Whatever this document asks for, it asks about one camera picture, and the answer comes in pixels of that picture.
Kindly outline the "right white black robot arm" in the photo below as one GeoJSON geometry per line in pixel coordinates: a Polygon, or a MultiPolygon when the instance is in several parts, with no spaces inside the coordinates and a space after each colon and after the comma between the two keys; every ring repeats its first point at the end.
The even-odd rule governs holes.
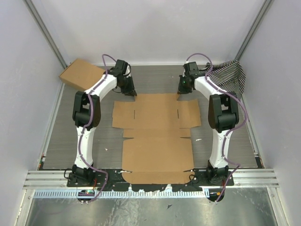
{"type": "Polygon", "coordinates": [[[208,101],[208,123],[213,130],[211,156],[205,178],[213,186],[219,185],[228,176],[228,149],[233,129],[239,122],[235,80],[238,63],[228,61],[219,65],[207,64],[199,69],[196,62],[186,62],[180,75],[178,94],[199,91],[208,101]]]}

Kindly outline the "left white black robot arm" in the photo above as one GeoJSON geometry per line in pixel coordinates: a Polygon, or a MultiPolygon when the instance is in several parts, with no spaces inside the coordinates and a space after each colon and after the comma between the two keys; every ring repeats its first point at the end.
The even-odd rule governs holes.
{"type": "Polygon", "coordinates": [[[101,120],[101,101],[119,87],[125,96],[136,96],[131,65],[116,60],[110,69],[98,68],[75,60],[62,74],[63,81],[78,89],[74,97],[72,119],[77,131],[77,155],[68,176],[69,185],[91,186],[96,181],[92,149],[96,127],[101,120]]]}

